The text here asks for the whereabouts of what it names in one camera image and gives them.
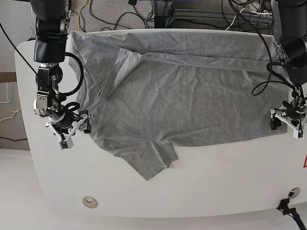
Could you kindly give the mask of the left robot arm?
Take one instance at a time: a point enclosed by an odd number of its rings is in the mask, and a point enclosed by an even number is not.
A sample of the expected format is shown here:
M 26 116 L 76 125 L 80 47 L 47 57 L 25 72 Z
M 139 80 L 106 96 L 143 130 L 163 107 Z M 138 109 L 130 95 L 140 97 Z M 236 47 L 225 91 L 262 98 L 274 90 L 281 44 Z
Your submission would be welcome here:
M 303 84 L 307 81 L 307 2 L 305 0 L 272 0 L 274 48 L 279 65 L 287 79 L 278 73 L 282 83 L 292 88 L 292 101 L 283 101 L 282 107 L 270 110 L 271 129 L 287 124 L 294 138 L 304 136 L 307 121 L 307 97 Z

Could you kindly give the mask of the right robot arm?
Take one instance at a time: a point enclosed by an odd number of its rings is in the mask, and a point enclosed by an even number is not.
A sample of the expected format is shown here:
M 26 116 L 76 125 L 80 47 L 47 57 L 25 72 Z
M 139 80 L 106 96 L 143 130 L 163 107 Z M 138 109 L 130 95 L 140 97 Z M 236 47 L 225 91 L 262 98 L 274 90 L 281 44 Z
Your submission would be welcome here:
M 76 130 L 91 133 L 90 119 L 93 117 L 83 110 L 78 114 L 80 104 L 71 102 L 63 105 L 67 97 L 74 95 L 82 86 L 84 69 L 80 59 L 66 52 L 68 27 L 71 17 L 69 0 L 32 0 L 32 10 L 36 15 L 34 61 L 40 63 L 36 75 L 37 94 L 34 112 L 39 117 L 49 119 L 47 127 L 59 137 L 60 144 L 67 144 Z M 60 63 L 66 57 L 74 59 L 80 71 L 77 86 L 70 92 L 61 93 L 59 83 L 63 79 Z

